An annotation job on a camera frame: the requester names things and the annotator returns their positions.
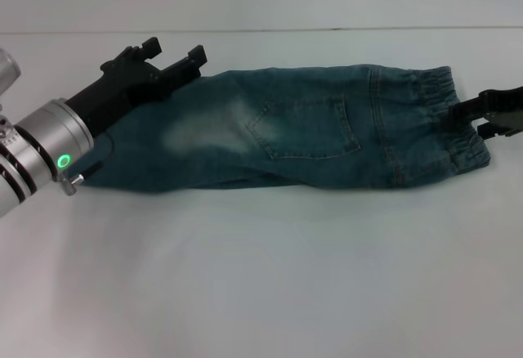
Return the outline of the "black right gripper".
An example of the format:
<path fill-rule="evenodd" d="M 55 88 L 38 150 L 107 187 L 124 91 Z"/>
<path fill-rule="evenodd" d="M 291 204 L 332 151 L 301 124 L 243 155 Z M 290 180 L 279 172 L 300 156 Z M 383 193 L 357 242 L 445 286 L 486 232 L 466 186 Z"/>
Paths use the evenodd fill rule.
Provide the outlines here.
<path fill-rule="evenodd" d="M 477 127 L 482 138 L 515 136 L 522 132 L 522 87 L 512 90 L 485 90 L 478 97 L 448 108 L 446 128 L 455 130 L 477 119 L 486 123 Z"/>

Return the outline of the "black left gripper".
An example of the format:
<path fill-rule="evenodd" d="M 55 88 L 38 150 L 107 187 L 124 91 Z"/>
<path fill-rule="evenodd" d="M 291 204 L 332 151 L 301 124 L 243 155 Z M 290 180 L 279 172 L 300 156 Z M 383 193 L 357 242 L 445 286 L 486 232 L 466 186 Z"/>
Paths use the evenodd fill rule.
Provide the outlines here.
<path fill-rule="evenodd" d="M 158 69 L 149 64 L 162 52 L 159 40 L 152 37 L 140 46 L 126 47 L 116 58 L 101 66 L 102 76 L 69 98 L 65 104 L 86 124 L 93 137 L 99 136 L 136 107 L 162 101 L 201 76 L 208 62 L 202 45 L 191 49 L 185 58 Z"/>

